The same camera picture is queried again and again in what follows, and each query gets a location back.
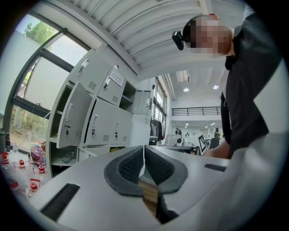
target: bottle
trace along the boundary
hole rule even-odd
[[[15,167],[15,176],[16,179],[18,180],[18,184],[21,189],[26,190],[27,187],[30,185],[30,165],[27,166],[25,165],[24,160],[19,160],[19,163],[15,162],[14,163]]]
[[[30,182],[30,187],[29,187],[29,190],[28,190],[28,193],[27,193],[28,199],[30,199],[37,192],[39,187],[40,187],[40,185],[37,186],[36,183]]]
[[[12,149],[12,147],[11,147],[10,133],[9,133],[9,132],[6,133],[6,142],[5,142],[5,145],[6,145],[6,150],[7,150],[8,152],[10,152],[10,150]]]
[[[11,190],[17,191],[19,190],[19,184],[15,176],[15,170],[9,163],[8,154],[3,152],[1,155],[2,155],[1,170],[3,176],[6,179],[6,182],[11,188]]]
[[[14,169],[9,163],[8,153],[1,153],[2,161],[1,161],[1,170],[5,179],[12,178],[14,179]]]
[[[39,166],[39,168],[33,168],[34,172],[34,178],[40,180],[40,184],[44,185],[49,181],[49,176],[47,174],[47,171],[45,170],[45,167],[42,165]]]

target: black slot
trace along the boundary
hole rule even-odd
[[[94,101],[94,104],[93,104],[93,107],[91,109],[91,113],[90,113],[90,116],[89,116],[89,121],[87,122],[87,128],[86,128],[86,132],[85,132],[85,136],[84,136],[84,143],[86,142],[86,136],[87,136],[87,133],[89,131],[89,123],[90,123],[90,120],[91,120],[91,117],[92,117],[92,113],[94,111],[95,104],[96,104],[96,100]]]
[[[57,221],[79,189],[78,185],[66,184],[41,212],[50,219]]]
[[[212,170],[216,170],[216,171],[222,171],[222,172],[224,172],[227,168],[227,167],[215,165],[215,164],[206,164],[204,167],[212,169]]]

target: locker door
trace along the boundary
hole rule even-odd
[[[80,82],[77,82],[68,97],[61,116],[56,142],[57,148],[80,144],[84,120],[91,100],[90,94]]]
[[[132,113],[150,115],[152,106],[152,99],[150,98],[150,91],[136,91],[135,100],[132,107]]]
[[[112,68],[99,90],[98,97],[119,106],[125,85],[125,79]]]
[[[97,95],[109,70],[109,64],[91,49],[72,69],[68,78],[73,83],[80,81],[88,92]]]
[[[132,114],[117,108],[114,123],[112,124],[111,144],[127,144],[131,135]]]
[[[109,144],[115,113],[116,107],[114,105],[101,99],[96,101],[86,134],[86,145]]]

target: open locker door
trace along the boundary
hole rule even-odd
[[[132,113],[150,115],[151,108],[152,108],[152,99],[150,97],[150,91],[137,90],[135,92],[135,100],[132,107]]]
[[[90,94],[80,82],[77,82],[62,113],[56,142],[57,148],[79,146],[91,100]]]

